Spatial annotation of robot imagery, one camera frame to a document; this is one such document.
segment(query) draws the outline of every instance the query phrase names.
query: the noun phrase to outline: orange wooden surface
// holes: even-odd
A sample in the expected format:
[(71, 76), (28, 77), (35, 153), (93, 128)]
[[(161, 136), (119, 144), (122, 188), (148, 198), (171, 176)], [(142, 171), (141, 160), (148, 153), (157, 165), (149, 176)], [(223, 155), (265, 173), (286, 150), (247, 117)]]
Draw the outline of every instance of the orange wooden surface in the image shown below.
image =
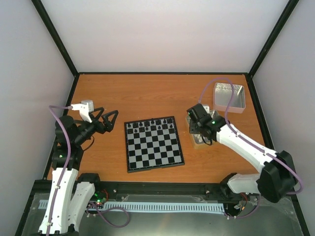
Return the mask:
[[(245, 87), (244, 112), (229, 113), (228, 118), (243, 133), (263, 144), (243, 75), (81, 75), (72, 103), (91, 99), (95, 108), (102, 106), (105, 112), (118, 110), (119, 115), (111, 133), (94, 135), (95, 143), (84, 153), (80, 173), (98, 173), (102, 181), (141, 182), (220, 182), (231, 172), (256, 173), (245, 159), (223, 145), (200, 150), (192, 146), (185, 124), (186, 110), (197, 103), (205, 85), (216, 77), (229, 78)], [(209, 86), (202, 100), (210, 107), (213, 86)], [(69, 115), (80, 118), (77, 111), (70, 111)], [(124, 122), (166, 116), (175, 116), (185, 165), (127, 173)]]

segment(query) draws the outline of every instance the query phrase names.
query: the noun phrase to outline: white robotic arm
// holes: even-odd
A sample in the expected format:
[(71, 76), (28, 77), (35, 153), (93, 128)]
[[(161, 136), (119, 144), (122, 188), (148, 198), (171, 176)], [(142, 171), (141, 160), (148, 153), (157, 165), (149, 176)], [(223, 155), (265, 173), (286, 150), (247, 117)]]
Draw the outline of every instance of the white robotic arm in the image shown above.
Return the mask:
[[(102, 115), (104, 109), (102, 107), (94, 109), (93, 102), (90, 100), (72, 104), (71, 108), (75, 111), (79, 110), (83, 121), (75, 121), (71, 116), (58, 118), (66, 134), (56, 122), (55, 133), (59, 145), (54, 147), (52, 155), (52, 186), (45, 216), (38, 230), (42, 235), (78, 235), (83, 213), (95, 193), (95, 183), (100, 181), (98, 174), (81, 174), (76, 191), (71, 198), (84, 152), (81, 144), (91, 139), (95, 132), (100, 134), (111, 132), (118, 115), (118, 111)], [(96, 111), (99, 112), (94, 116), (92, 112)], [(68, 145), (71, 148), (69, 157)]]
[(276, 203), (296, 185), (296, 178), (272, 158), (281, 160), (295, 171), (289, 153), (277, 153), (260, 145), (241, 133), (233, 124), (227, 124), (223, 117), (212, 118), (201, 104), (193, 106), (187, 112), (191, 119), (189, 125), (194, 126), (193, 130), (197, 130), (209, 140), (231, 148), (258, 171), (259, 174), (254, 175), (233, 173), (227, 182), (233, 193), (257, 193)]

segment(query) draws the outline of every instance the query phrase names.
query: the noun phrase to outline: purple cable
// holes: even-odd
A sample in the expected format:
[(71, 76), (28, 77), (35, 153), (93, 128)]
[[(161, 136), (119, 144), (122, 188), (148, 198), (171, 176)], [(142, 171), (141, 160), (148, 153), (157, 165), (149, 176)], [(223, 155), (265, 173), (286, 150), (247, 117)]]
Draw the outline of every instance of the purple cable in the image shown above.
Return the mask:
[(261, 196), (259, 195), (258, 196), (258, 200), (257, 200), (257, 205), (255, 206), (255, 208), (250, 213), (248, 213), (247, 215), (243, 215), (243, 216), (236, 216), (236, 219), (244, 219), (244, 218), (254, 214), (257, 211), (258, 207), (259, 207), (260, 198), (261, 198)]
[[(215, 78), (213, 80), (211, 80), (207, 85), (206, 87), (203, 89), (201, 95), (200, 95), (200, 98), (198, 100), (198, 103), (201, 103), (201, 99), (202, 99), (202, 96), (203, 94), (205, 93), (206, 89), (208, 88), (208, 86), (213, 83), (214, 81), (218, 81), (218, 80), (226, 80), (229, 82), (229, 84), (231, 85), (231, 89), (232, 89), (232, 95), (231, 95), (231, 99), (230, 101), (228, 102), (227, 104), (227, 107), (225, 109), (225, 112), (224, 112), (224, 119), (225, 119), (225, 122), (227, 124), (227, 126), (232, 130), (232, 132), (234, 134), (237, 134), (237, 131), (230, 125), (230, 123), (228, 122), (228, 119), (227, 119), (227, 112), (228, 112), (228, 109), (230, 108), (231, 106), (231, 103), (233, 101), (233, 98), (234, 98), (234, 86), (232, 84), (232, 82), (228, 79), (228, 78)], [(262, 152), (262, 153), (265, 153), (264, 149), (258, 147), (257, 145), (253, 144), (251, 141), (247, 140), (246, 138), (244, 138), (242, 135), (239, 135), (238, 136), (241, 140), (243, 140), (245, 143), (249, 144), (250, 146), (252, 146), (253, 148), (257, 149), (258, 151)], [(269, 153), (266, 153), (267, 156), (271, 157), (272, 159), (274, 159), (276, 162), (278, 162), (280, 165), (282, 165), (284, 168), (286, 168), (296, 179), (297, 181), (300, 183), (300, 189), (297, 190), (297, 191), (294, 191), (294, 192), (288, 192), (287, 194), (289, 195), (293, 195), (293, 194), (297, 194), (297, 193), (300, 193), (303, 191), (304, 189), (304, 183), (302, 181), (302, 179), (289, 167), (287, 166), (284, 162), (282, 162), (281, 160), (279, 160), (276, 156), (273, 156)]]
[[(69, 107), (60, 107), (60, 106), (49, 106), (49, 111), (50, 113), (53, 115), (53, 117), (56, 119), (56, 121), (58, 122), (61, 130), (63, 131), (63, 134), (64, 134), (64, 137), (65, 137), (65, 140), (67, 142), (67, 148), (68, 148), (68, 153), (67, 153), (67, 158), (65, 160), (65, 163), (64, 163), (64, 166), (63, 166), (63, 170), (60, 174), (60, 177), (57, 181), (57, 184), (56, 186), (59, 186), (62, 179), (63, 179), (63, 175), (65, 173), (65, 170), (66, 170), (66, 167), (68, 165), (68, 162), (70, 160), (70, 155), (71, 155), (71, 147), (70, 147), (70, 139), (69, 139), (69, 136), (67, 134), (67, 131), (65, 130), (64, 126), (63, 126), (63, 123), (61, 122), (61, 120), (58, 118), (58, 116), (55, 114), (55, 112), (53, 111), (53, 108), (59, 108), (59, 109), (71, 109), (72, 107), (69, 106)], [(53, 195), (53, 198), (51, 200), (51, 205), (50, 205), (50, 210), (49, 210), (49, 216), (48, 216), (48, 222), (51, 223), (52, 221), (52, 218), (53, 218), (53, 211), (54, 211), (54, 205), (55, 205), (55, 201), (56, 201), (56, 197), (57, 197), (57, 192), (58, 192), (58, 188), (55, 189), (54, 191), (54, 195)], [(49, 236), (49, 232), (50, 232), (50, 225), (47, 226), (47, 231), (46, 231), (46, 236)]]
[[(107, 224), (109, 224), (110, 226), (112, 226), (112, 227), (114, 227), (114, 228), (123, 228), (123, 227), (125, 227), (126, 225), (128, 225), (129, 224), (129, 222), (130, 222), (130, 216), (129, 216), (129, 214), (128, 214), (128, 212), (125, 210), (125, 209), (123, 209), (122, 207), (112, 207), (112, 208), (109, 208), (109, 209), (107, 209), (107, 210), (104, 210), (104, 211), (99, 211), (98, 209), (97, 209), (97, 206), (94, 204), (94, 203), (91, 203), (92, 204), (92, 206), (95, 208), (95, 210), (98, 212), (98, 214), (99, 214), (99, 216), (107, 223)], [(114, 224), (112, 224), (111, 222), (109, 222), (108, 220), (106, 220), (106, 218), (104, 217), (104, 216), (102, 216), (102, 214), (105, 214), (105, 213), (107, 213), (107, 212), (109, 212), (109, 211), (111, 211), (111, 210), (115, 210), (115, 209), (117, 209), (117, 210), (121, 210), (121, 211), (123, 211), (125, 214), (126, 214), (126, 216), (127, 216), (127, 221), (126, 221), (126, 223), (124, 223), (123, 225), (114, 225)]]

